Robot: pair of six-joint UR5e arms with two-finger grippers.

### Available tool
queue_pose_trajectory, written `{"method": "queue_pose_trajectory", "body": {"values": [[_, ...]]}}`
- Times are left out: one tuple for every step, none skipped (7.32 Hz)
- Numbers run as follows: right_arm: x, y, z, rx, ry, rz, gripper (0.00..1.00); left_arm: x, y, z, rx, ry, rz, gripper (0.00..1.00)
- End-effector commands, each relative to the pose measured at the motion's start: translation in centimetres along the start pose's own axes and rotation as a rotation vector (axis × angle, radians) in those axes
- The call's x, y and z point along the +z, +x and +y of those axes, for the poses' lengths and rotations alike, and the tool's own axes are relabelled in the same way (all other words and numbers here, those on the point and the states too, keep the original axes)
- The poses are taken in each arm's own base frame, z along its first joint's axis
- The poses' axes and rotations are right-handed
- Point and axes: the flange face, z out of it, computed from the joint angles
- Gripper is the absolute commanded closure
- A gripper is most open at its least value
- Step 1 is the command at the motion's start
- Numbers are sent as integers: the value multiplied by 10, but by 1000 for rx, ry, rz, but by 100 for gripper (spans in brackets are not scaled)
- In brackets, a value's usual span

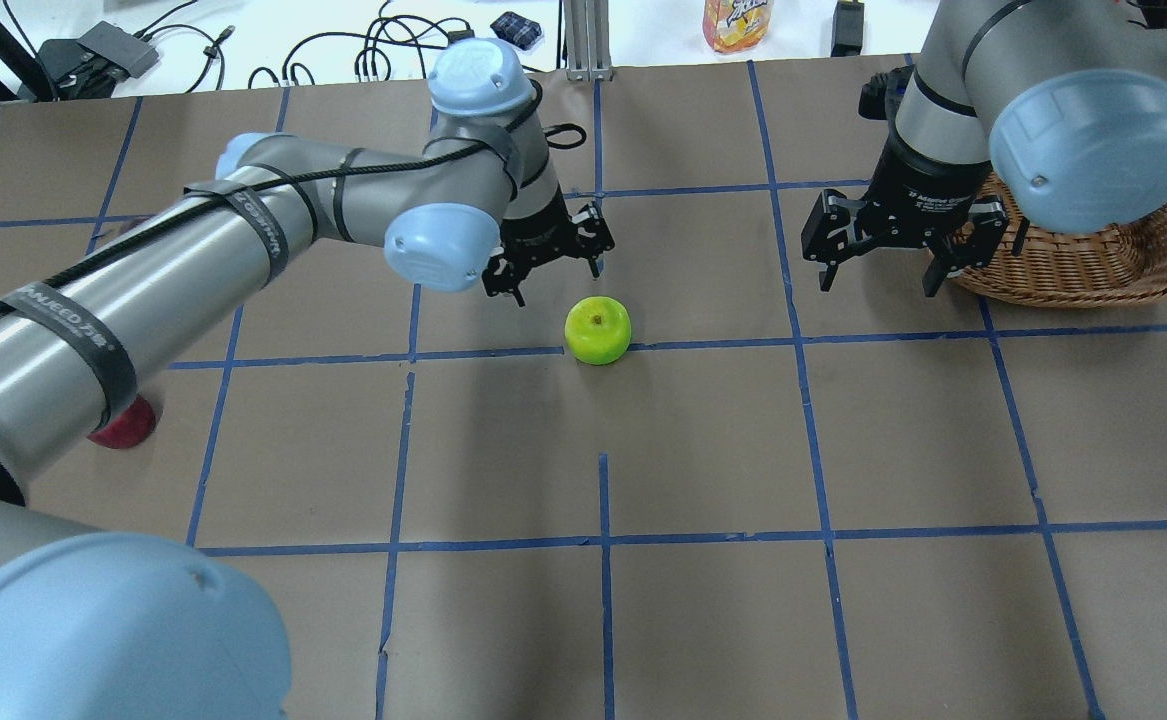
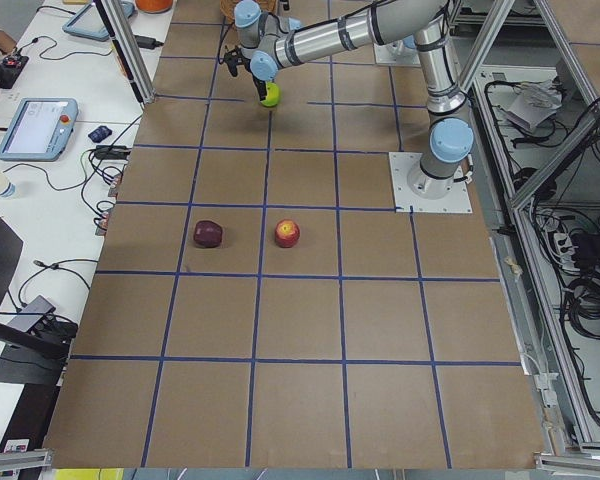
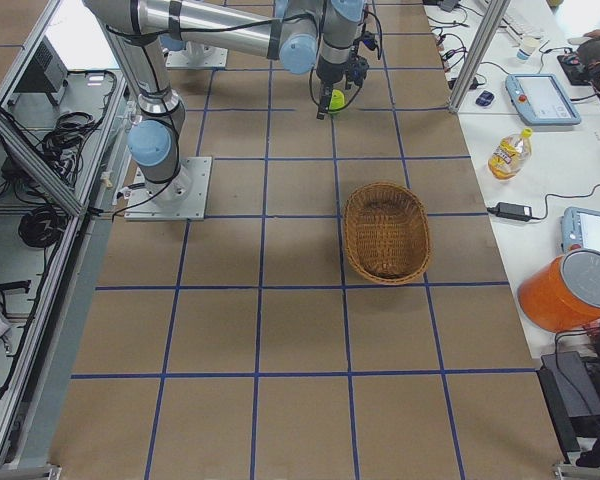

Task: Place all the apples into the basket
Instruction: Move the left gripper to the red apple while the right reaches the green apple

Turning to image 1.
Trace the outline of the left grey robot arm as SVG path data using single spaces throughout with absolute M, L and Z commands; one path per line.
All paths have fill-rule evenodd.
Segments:
M 435 123 L 414 155 L 244 133 L 172 208 L 0 299 L 0 719 L 287 715 L 291 638 L 263 583 L 184 539 L 27 496 L 315 243 L 379 251 L 440 293 L 519 299 L 543 264 L 600 270 L 609 228 L 566 207 L 545 88 L 515 47 L 457 40 L 426 88 Z

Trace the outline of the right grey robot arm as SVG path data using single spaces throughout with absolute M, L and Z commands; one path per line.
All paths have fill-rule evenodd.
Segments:
M 1167 28 L 1113 1 L 941 1 L 920 60 L 865 82 L 858 114 L 886 140 L 864 195 L 822 191 L 804 223 L 822 292 L 859 256 L 922 249 L 934 296 L 994 264 L 1011 208 L 1086 235 L 1167 205 Z

